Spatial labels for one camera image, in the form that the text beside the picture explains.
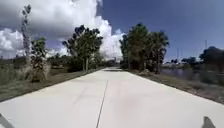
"grass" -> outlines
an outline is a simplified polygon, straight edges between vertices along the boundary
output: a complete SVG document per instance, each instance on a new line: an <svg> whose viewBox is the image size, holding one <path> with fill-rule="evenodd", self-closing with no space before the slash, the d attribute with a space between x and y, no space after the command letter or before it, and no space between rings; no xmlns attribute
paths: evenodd
<svg viewBox="0 0 224 128"><path fill-rule="evenodd" d="M0 85L0 102L21 96L30 92L34 92L45 87L49 87L58 83L65 82L70 79L74 79L80 76L84 76L86 74L98 71L102 68L98 69L90 69L88 72L86 71L79 71L73 73L60 73L57 72L57 75L52 75L48 77L48 80L42 83L30 83L29 81L13 81L8 84L1 84Z"/></svg>
<svg viewBox="0 0 224 128"><path fill-rule="evenodd" d="M137 71L130 71L131 73L145 77L155 82L162 83L173 88L183 90L185 92L197 95L215 102L224 104L224 87L217 85L209 85L195 81L183 80L173 76L153 73L139 73Z"/></svg>

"pole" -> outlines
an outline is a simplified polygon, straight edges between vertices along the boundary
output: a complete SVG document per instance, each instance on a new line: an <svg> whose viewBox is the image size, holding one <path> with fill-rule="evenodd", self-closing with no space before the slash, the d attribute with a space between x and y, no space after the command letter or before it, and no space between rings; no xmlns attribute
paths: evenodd
<svg viewBox="0 0 224 128"><path fill-rule="evenodd" d="M205 49L208 49L207 40L205 40Z"/></svg>

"palm tree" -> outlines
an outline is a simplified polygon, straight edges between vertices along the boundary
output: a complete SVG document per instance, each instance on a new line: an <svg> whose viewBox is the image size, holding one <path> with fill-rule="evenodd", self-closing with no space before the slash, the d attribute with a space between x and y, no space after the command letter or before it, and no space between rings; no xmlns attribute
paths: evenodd
<svg viewBox="0 0 224 128"><path fill-rule="evenodd" d="M168 37L163 31L152 32L151 41L152 54L156 61L156 73L158 74L166 53L166 47L169 46Z"/></svg>

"tree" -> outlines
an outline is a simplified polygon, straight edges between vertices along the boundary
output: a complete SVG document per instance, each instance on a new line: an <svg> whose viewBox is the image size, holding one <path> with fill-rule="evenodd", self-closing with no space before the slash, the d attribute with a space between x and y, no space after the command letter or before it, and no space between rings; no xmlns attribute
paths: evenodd
<svg viewBox="0 0 224 128"><path fill-rule="evenodd" d="M145 45L148 42L148 30L143 24L137 24L128 33L128 57L130 68L143 70Z"/></svg>
<svg viewBox="0 0 224 128"><path fill-rule="evenodd" d="M23 20L22 20L22 35L23 35L23 46L25 49L26 54L26 63L29 66L30 65L30 35L28 31L28 15L31 12L31 6L27 5L24 7L22 14L23 14Z"/></svg>
<svg viewBox="0 0 224 128"><path fill-rule="evenodd" d="M44 66L46 60L45 39L39 38L32 41L31 48L31 65L32 65L32 78L31 82L41 82L46 80L44 73Z"/></svg>
<svg viewBox="0 0 224 128"><path fill-rule="evenodd" d="M72 56L77 56L83 60L83 69L88 70L89 58L100 49L103 38L99 34L98 29L90 30L81 25L75 28L71 39L63 42Z"/></svg>
<svg viewBox="0 0 224 128"><path fill-rule="evenodd" d="M224 51L214 46L205 49L204 52L199 56L207 67L214 67L219 72L223 71L224 64Z"/></svg>
<svg viewBox="0 0 224 128"><path fill-rule="evenodd" d="M123 68L127 67L128 63L129 69L142 71L147 68L159 73L169 42L163 31L149 32L143 24L137 24L123 36L120 44Z"/></svg>
<svg viewBox="0 0 224 128"><path fill-rule="evenodd" d="M152 52L154 53L153 55L155 55L156 58L156 73L158 74L160 72L160 67L166 54L166 47L169 45L168 37L163 31L152 32L151 41Z"/></svg>
<svg viewBox="0 0 224 128"><path fill-rule="evenodd" d="M128 37L127 35L123 35L122 40L119 40L121 46L121 52L122 52L122 67L123 68L130 68L130 63L129 63L129 56L128 56Z"/></svg>

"green tree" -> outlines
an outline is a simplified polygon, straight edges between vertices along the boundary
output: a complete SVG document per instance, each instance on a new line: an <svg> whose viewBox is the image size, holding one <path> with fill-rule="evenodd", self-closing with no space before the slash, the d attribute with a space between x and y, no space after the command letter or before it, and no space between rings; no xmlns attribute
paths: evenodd
<svg viewBox="0 0 224 128"><path fill-rule="evenodd" d="M224 64L224 51L214 46L205 49L204 52L199 56L207 68L223 71Z"/></svg>
<svg viewBox="0 0 224 128"><path fill-rule="evenodd" d="M90 30L83 25L75 28L73 37L64 41L63 45L67 47L72 56L77 56L83 60L83 69L88 70L89 59L92 54L99 51L102 44L102 37L99 36L98 29Z"/></svg>
<svg viewBox="0 0 224 128"><path fill-rule="evenodd" d="M122 53L122 68L130 68L130 64L129 64L129 56L128 56L128 37L127 35L123 35L122 40L119 40L121 46L121 53Z"/></svg>
<svg viewBox="0 0 224 128"><path fill-rule="evenodd" d="M156 59L156 73L160 73L160 67L166 54L166 47L169 45L168 37L163 31L152 32L152 52Z"/></svg>
<svg viewBox="0 0 224 128"><path fill-rule="evenodd" d="M46 80L44 73L44 66L46 60L45 39L39 38L32 41L31 48L31 65L32 65L32 78L31 82L41 82Z"/></svg>
<svg viewBox="0 0 224 128"><path fill-rule="evenodd" d="M128 60L130 68L143 70L149 32L143 24L137 24L128 33Z"/></svg>

